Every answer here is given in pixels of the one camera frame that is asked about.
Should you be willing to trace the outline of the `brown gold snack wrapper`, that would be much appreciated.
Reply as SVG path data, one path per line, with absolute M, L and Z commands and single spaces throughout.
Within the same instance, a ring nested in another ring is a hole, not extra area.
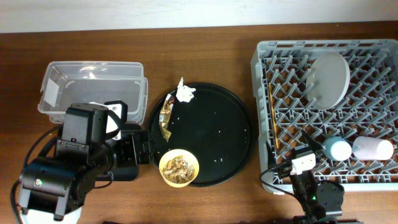
M 168 94 L 165 97 L 164 104 L 161 107 L 159 113 L 159 128 L 162 133 L 163 138 L 168 142 L 171 137 L 171 132 L 168 130 L 169 121 L 172 114 L 172 109 L 174 107 L 175 97 Z

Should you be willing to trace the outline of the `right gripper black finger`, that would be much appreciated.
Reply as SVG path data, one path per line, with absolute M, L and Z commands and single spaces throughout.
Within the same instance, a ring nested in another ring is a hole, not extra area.
M 313 152 L 323 152 L 323 146 L 321 143 L 317 142 L 316 140 L 312 139 L 307 132 L 302 129 L 301 130 L 302 136 L 304 137 L 306 143 L 308 144 L 309 148 Z
M 267 150 L 267 164 L 268 168 L 271 168 L 276 165 L 275 157 L 272 152 L 271 145 L 269 144 L 268 141 L 266 141 L 266 150 Z

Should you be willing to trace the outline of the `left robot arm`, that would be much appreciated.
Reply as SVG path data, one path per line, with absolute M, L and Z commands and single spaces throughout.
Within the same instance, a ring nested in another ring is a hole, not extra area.
M 74 103 L 54 131 L 35 159 L 24 160 L 12 186 L 18 223 L 77 223 L 97 181 L 132 181 L 153 160 L 150 133 L 127 122 L 123 101 Z

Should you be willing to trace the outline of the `light blue cup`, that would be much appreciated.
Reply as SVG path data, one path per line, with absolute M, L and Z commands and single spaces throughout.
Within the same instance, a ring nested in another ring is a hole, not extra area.
M 333 161 L 345 161 L 352 154 L 351 145 L 341 137 L 328 138 L 323 142 L 322 146 L 326 158 Z

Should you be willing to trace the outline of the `grey round plate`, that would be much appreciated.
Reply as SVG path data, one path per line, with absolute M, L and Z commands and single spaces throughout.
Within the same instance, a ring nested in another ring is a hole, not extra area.
M 337 52 L 327 52 L 319 56 L 310 67 L 306 87 L 313 84 L 305 96 L 308 101 L 314 98 L 313 107 L 327 110 L 336 106 L 345 96 L 350 79 L 349 65 Z

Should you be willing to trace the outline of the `yellow bowl with food scraps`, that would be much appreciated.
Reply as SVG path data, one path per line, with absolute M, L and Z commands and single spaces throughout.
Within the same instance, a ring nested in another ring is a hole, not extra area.
M 167 184 L 176 188 L 189 185 L 197 177 L 199 170 L 196 157 L 183 149 L 166 152 L 159 162 L 161 176 Z

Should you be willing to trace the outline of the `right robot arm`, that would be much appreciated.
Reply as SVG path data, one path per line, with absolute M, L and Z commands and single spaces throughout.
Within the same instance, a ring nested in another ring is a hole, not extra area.
M 291 158 L 271 166 L 259 176 L 262 179 L 268 173 L 276 173 L 280 178 L 288 177 L 292 183 L 293 192 L 290 194 L 264 180 L 261 183 L 289 194 L 299 202 L 304 215 L 294 216 L 294 223 L 338 223 L 338 217 L 343 213 L 341 206 L 345 189 L 341 184 L 315 178 L 312 169 L 318 165 L 323 155 L 323 148 L 304 130 L 301 130 L 301 134 L 306 145 L 294 148 Z

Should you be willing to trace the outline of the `wooden chopstick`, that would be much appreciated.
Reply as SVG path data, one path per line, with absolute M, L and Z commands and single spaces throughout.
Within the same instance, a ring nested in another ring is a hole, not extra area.
M 273 127 L 273 133 L 274 133 L 274 145 L 275 145 L 275 150 L 277 151 L 279 149 L 279 140 L 277 137 L 277 127 L 276 127 L 276 119 L 275 119 L 275 111 L 274 111 L 274 100 L 273 100 L 273 96 L 272 96 L 272 85 L 271 84 L 269 84 L 268 90 L 269 90 L 269 102 L 270 102 L 271 116 L 272 116 L 272 127 Z

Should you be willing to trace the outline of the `pink cup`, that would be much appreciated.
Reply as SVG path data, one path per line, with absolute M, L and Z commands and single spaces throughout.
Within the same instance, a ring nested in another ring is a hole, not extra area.
M 386 139 L 360 136 L 353 142 L 353 154 L 359 160 L 385 161 L 392 157 L 393 152 L 392 143 Z

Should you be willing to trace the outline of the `white tissue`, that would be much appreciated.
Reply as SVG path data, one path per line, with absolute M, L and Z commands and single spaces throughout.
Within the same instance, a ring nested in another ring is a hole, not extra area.
M 176 97 L 179 102 L 186 102 L 189 103 L 194 98 L 194 92 L 196 91 L 195 88 L 186 86 L 183 84 L 183 77 L 180 79 L 178 86 L 177 86 L 177 93 Z

